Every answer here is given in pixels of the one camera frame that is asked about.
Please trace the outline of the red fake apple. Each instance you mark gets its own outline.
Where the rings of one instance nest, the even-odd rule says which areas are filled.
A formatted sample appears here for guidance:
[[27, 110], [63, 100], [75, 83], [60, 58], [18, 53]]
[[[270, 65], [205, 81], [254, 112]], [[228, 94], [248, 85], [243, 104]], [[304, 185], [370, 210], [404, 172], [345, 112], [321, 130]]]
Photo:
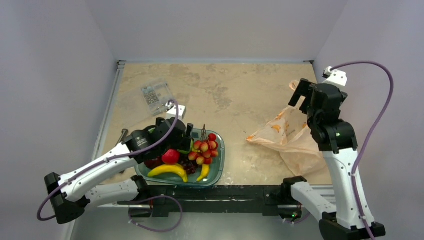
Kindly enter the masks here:
[[165, 154], [161, 156], [161, 160], [164, 164], [175, 165], [180, 160], [180, 152], [175, 149], [169, 149]]

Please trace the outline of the red cherry bunch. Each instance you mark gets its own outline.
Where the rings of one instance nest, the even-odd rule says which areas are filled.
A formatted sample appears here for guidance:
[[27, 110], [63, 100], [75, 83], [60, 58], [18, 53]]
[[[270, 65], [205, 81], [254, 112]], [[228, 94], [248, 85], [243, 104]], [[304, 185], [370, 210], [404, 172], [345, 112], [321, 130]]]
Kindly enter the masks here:
[[191, 151], [188, 153], [188, 160], [200, 165], [211, 165], [214, 158], [219, 156], [217, 142], [218, 136], [208, 132], [206, 126], [200, 130], [199, 137], [193, 139]]

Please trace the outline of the orange plastic bag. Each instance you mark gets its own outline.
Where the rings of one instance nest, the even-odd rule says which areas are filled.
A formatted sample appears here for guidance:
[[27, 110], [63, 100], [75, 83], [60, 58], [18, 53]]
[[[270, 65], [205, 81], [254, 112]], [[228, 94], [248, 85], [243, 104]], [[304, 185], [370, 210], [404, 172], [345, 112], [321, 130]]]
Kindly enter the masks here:
[[248, 136], [246, 141], [277, 151], [296, 176], [312, 174], [327, 166], [311, 136], [307, 116], [297, 106], [285, 107], [273, 120]]

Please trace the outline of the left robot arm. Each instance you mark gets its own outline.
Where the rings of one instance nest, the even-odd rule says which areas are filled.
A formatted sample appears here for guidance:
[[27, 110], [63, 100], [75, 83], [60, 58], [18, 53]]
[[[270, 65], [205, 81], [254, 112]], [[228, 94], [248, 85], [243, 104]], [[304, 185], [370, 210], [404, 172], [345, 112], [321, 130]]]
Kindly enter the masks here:
[[158, 117], [155, 125], [135, 130], [105, 155], [89, 164], [59, 175], [44, 177], [48, 197], [37, 211], [39, 221], [55, 219], [58, 224], [70, 223], [95, 208], [113, 202], [146, 203], [149, 191], [141, 177], [109, 186], [101, 183], [121, 171], [164, 155], [168, 150], [187, 152], [191, 149], [193, 124], [178, 118]]

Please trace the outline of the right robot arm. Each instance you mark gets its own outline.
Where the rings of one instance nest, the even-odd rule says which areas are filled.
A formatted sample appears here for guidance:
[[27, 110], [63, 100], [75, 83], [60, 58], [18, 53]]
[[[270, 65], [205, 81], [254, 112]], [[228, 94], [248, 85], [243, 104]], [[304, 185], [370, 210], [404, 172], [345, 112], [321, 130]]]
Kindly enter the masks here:
[[387, 234], [376, 222], [365, 198], [358, 170], [358, 142], [353, 126], [340, 119], [348, 95], [328, 83], [301, 79], [289, 106], [304, 97], [300, 111], [307, 116], [311, 136], [327, 164], [335, 204], [320, 195], [302, 176], [286, 178], [280, 196], [288, 204], [300, 203], [317, 220], [325, 240], [374, 240]]

